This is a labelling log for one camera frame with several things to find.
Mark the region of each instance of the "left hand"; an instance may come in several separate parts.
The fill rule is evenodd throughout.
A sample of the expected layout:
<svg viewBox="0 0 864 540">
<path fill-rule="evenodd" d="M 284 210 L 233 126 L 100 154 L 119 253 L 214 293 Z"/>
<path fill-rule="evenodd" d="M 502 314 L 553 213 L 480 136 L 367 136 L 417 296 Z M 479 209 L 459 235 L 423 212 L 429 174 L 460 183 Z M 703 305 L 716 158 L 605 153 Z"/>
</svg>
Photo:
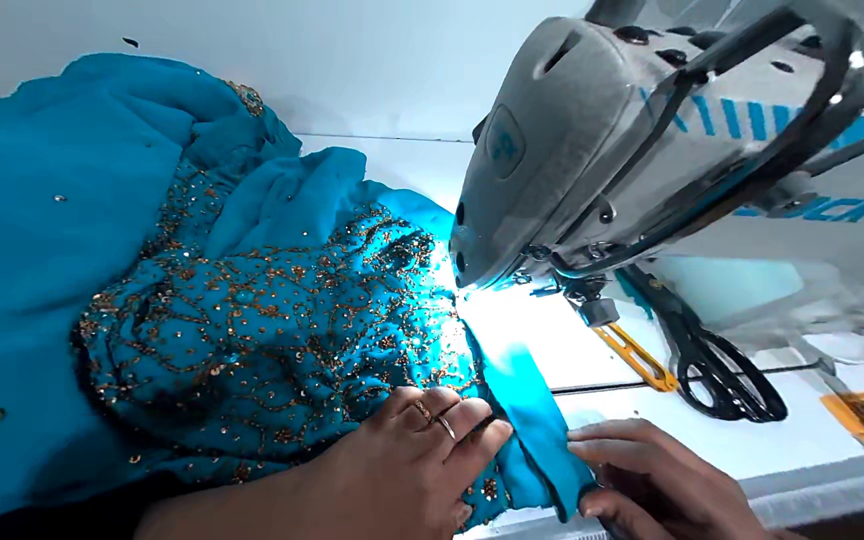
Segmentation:
<svg viewBox="0 0 864 540">
<path fill-rule="evenodd" d="M 446 427 L 431 423 L 441 416 Z M 478 398 L 398 387 L 382 410 L 312 461 L 153 508 L 136 538 L 448 540 L 472 514 L 461 495 L 512 435 Z"/>
</svg>

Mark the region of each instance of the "blue fabric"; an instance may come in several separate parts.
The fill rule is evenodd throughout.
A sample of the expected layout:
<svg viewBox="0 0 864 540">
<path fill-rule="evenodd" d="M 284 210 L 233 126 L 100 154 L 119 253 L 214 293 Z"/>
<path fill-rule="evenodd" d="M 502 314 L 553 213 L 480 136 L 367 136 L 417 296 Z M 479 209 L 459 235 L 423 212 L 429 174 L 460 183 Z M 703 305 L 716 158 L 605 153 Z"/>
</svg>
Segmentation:
<svg viewBox="0 0 864 540">
<path fill-rule="evenodd" d="M 502 470 L 513 472 L 504 474 L 511 499 L 522 507 L 554 506 L 565 523 L 594 477 L 569 451 L 566 420 L 532 354 L 515 338 L 522 305 L 511 293 L 482 293 L 487 296 L 462 307 L 462 318 L 481 350 L 488 391 L 516 429 L 516 437 L 498 455 Z"/>
<path fill-rule="evenodd" d="M 300 146 L 250 88 L 163 59 L 85 56 L 0 100 L 0 512 L 160 470 L 259 478 L 406 384 L 516 427 L 469 525 L 574 510 L 570 465 L 529 435 L 565 450 L 541 376 L 514 362 L 537 412 L 502 370 L 490 391 L 456 314 L 452 216 Z"/>
</svg>

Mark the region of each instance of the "bright light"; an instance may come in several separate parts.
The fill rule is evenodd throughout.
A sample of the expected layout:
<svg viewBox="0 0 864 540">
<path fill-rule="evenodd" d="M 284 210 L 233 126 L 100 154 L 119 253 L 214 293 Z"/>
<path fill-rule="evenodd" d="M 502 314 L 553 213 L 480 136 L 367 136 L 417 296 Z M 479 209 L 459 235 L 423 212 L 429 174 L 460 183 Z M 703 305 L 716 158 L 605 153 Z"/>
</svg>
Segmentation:
<svg viewBox="0 0 864 540">
<path fill-rule="evenodd" d="M 852 54 L 848 55 L 848 66 L 852 69 L 864 68 L 862 51 L 852 51 Z"/>
</svg>

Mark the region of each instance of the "ring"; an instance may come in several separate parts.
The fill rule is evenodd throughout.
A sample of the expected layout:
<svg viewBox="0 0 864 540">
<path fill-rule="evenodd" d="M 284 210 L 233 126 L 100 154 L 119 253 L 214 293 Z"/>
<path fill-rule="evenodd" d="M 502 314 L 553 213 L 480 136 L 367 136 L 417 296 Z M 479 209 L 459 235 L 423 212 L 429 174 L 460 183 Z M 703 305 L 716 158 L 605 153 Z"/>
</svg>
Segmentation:
<svg viewBox="0 0 864 540">
<path fill-rule="evenodd" d="M 429 409 L 426 408 L 422 401 L 416 399 L 415 402 L 412 403 L 412 405 L 414 405 L 415 408 L 418 409 L 418 412 L 422 413 L 422 416 L 425 417 L 425 422 L 428 422 L 429 424 L 432 423 L 432 413 L 429 412 Z"/>
<path fill-rule="evenodd" d="M 448 436 L 452 437 L 452 440 L 455 440 L 455 431 L 452 430 L 452 426 L 449 425 L 449 420 L 446 420 L 442 416 L 436 416 L 435 419 L 439 424 L 448 432 Z"/>
</svg>

